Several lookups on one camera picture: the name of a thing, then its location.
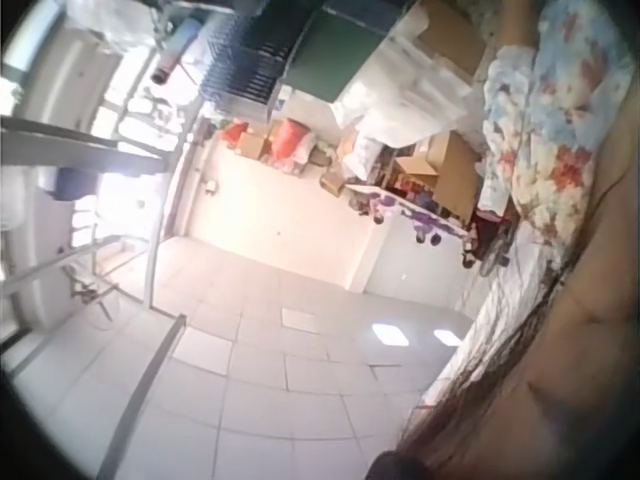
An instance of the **square ceiling light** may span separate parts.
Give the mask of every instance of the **square ceiling light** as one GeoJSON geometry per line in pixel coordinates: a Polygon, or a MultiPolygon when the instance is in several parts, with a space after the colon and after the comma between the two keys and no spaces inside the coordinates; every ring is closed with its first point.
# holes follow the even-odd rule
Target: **square ceiling light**
{"type": "Polygon", "coordinates": [[[384,323],[374,323],[371,328],[376,336],[385,345],[392,347],[407,347],[409,346],[409,339],[405,337],[402,330],[395,325],[386,325],[384,323]]]}
{"type": "Polygon", "coordinates": [[[434,330],[433,334],[447,347],[459,347],[462,345],[462,340],[451,330],[434,330]]]}

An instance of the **floral fabric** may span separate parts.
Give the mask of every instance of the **floral fabric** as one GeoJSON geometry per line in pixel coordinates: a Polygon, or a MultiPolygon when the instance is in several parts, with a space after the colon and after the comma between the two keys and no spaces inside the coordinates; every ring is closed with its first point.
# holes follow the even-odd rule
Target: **floral fabric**
{"type": "Polygon", "coordinates": [[[597,149],[634,62],[595,0],[551,0],[538,27],[537,54],[504,47],[489,69],[490,153],[478,208],[502,215],[511,195],[523,220],[562,255],[584,219],[597,149]]]}

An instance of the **metal pole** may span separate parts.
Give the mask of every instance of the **metal pole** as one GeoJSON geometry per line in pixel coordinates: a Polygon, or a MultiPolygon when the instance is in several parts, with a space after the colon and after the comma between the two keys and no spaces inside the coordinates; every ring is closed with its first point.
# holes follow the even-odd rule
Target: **metal pole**
{"type": "Polygon", "coordinates": [[[196,99],[187,108],[187,115],[185,118],[184,126],[180,135],[178,136],[178,144],[174,151],[168,156],[167,173],[162,174],[162,184],[160,187],[160,208],[156,215],[153,227],[151,229],[151,237],[149,239],[149,256],[147,257],[147,272],[144,280],[144,298],[143,302],[145,307],[151,308],[153,305],[153,288],[156,277],[156,262],[158,260],[158,247],[160,246],[160,236],[162,234],[162,223],[164,221],[165,203],[167,202],[167,196],[169,195],[169,186],[171,185],[171,179],[176,171],[176,166],[182,156],[182,150],[187,136],[193,130],[193,126],[198,119],[198,114],[204,105],[204,99],[198,95],[196,99]]]}
{"type": "Polygon", "coordinates": [[[0,297],[8,297],[12,293],[16,293],[25,285],[37,280],[43,273],[53,269],[62,267],[74,261],[76,258],[82,257],[88,253],[96,251],[112,243],[116,243],[122,240],[121,235],[109,235],[102,240],[93,244],[84,245],[79,248],[74,248],[68,252],[61,253],[55,256],[51,260],[47,260],[39,265],[29,268],[24,272],[18,273],[7,278],[4,282],[0,283],[0,297]]]}
{"type": "MultiPolygon", "coordinates": [[[[114,127],[113,127],[113,131],[111,132],[111,137],[112,138],[115,137],[118,134],[118,127],[122,123],[122,120],[124,119],[125,115],[127,114],[127,111],[129,110],[129,108],[128,108],[129,102],[131,101],[133,96],[136,94],[136,91],[138,90],[138,87],[142,83],[142,80],[144,79],[144,75],[145,75],[145,73],[147,73],[147,70],[151,66],[151,62],[153,61],[153,57],[155,56],[156,52],[157,52],[157,49],[155,49],[155,48],[152,48],[151,50],[149,50],[149,54],[147,55],[147,58],[144,59],[144,63],[142,64],[142,68],[138,71],[138,74],[136,75],[136,78],[133,79],[133,84],[131,85],[131,88],[129,89],[129,91],[125,95],[124,99],[122,100],[122,105],[119,107],[118,116],[116,117],[116,121],[115,121],[115,124],[114,124],[114,127]]],[[[97,189],[98,193],[100,192],[100,184],[101,183],[102,183],[102,177],[100,177],[100,179],[98,180],[98,189],[97,189]]],[[[93,213],[94,213],[94,215],[98,213],[98,198],[97,198],[97,195],[96,195],[96,206],[93,209],[93,213]]],[[[94,224],[93,225],[94,225],[94,229],[91,231],[91,243],[96,241],[97,224],[96,224],[96,221],[95,221],[95,217],[94,217],[94,224]]],[[[98,262],[97,262],[97,258],[96,258],[95,252],[93,252],[91,254],[90,265],[91,265],[91,273],[93,273],[95,275],[97,273],[97,270],[98,270],[98,262]]]]}

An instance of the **hair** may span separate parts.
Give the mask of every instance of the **hair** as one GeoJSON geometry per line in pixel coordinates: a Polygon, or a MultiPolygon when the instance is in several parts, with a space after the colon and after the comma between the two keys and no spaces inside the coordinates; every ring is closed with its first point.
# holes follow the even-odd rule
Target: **hair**
{"type": "Polygon", "coordinates": [[[433,245],[434,247],[437,247],[438,245],[440,245],[441,241],[442,241],[442,237],[437,233],[434,233],[433,235],[431,235],[431,239],[429,240],[431,245],[433,245]]]}
{"type": "Polygon", "coordinates": [[[476,264],[476,261],[471,259],[471,258],[466,258],[463,257],[462,258],[462,266],[466,269],[469,270],[471,268],[473,268],[473,266],[476,264]]]}
{"type": "MultiPolygon", "coordinates": [[[[633,13],[637,11],[637,3],[624,0],[599,0],[599,3],[611,15],[637,62],[638,17],[633,13]]],[[[601,202],[617,183],[594,201],[589,216],[599,210],[601,202]]],[[[581,237],[582,233],[579,233],[575,245],[581,245],[581,237]]],[[[501,340],[497,336],[500,317],[512,312],[500,312],[498,309],[493,321],[482,332],[483,341],[477,342],[473,354],[452,376],[436,405],[404,432],[396,448],[402,458],[418,459],[428,466],[432,476],[438,476],[464,457],[505,380],[538,337],[548,318],[554,295],[561,286],[561,279],[573,269],[580,254],[581,249],[577,247],[569,251],[566,262],[552,272],[548,284],[539,287],[534,306],[526,314],[515,314],[516,327],[501,340]]]]}

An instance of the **cardboard box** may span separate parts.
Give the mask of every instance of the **cardboard box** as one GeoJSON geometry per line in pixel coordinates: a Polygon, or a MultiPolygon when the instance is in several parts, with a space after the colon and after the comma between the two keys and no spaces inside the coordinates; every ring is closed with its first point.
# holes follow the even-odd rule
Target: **cardboard box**
{"type": "Polygon", "coordinates": [[[240,135],[235,152],[242,157],[260,160],[268,149],[269,141],[266,138],[245,132],[240,135]]]}
{"type": "Polygon", "coordinates": [[[331,158],[327,157],[318,147],[313,147],[311,155],[309,155],[309,163],[318,167],[326,168],[331,166],[331,158]]]}
{"type": "Polygon", "coordinates": [[[257,137],[267,138],[271,131],[271,125],[266,123],[250,123],[247,132],[257,137]]]}
{"type": "Polygon", "coordinates": [[[344,190],[345,180],[337,172],[325,172],[320,177],[320,186],[334,197],[339,197],[344,190]]]}
{"type": "Polygon", "coordinates": [[[441,0],[422,0],[422,5],[429,26],[418,35],[415,46],[470,83],[486,49],[480,33],[441,0]]]}
{"type": "Polygon", "coordinates": [[[276,138],[276,135],[278,134],[278,130],[280,130],[281,126],[282,126],[282,120],[273,120],[269,125],[268,137],[271,142],[273,142],[273,139],[276,138]]]}
{"type": "Polygon", "coordinates": [[[358,138],[358,131],[355,127],[347,127],[342,133],[342,138],[340,139],[340,144],[336,149],[336,153],[338,155],[338,160],[342,161],[342,159],[353,152],[353,148],[356,144],[356,139],[358,138]]]}
{"type": "Polygon", "coordinates": [[[433,199],[467,225],[475,210],[480,155],[457,132],[431,139],[429,151],[396,159],[398,166],[433,191],[433,199]]]}

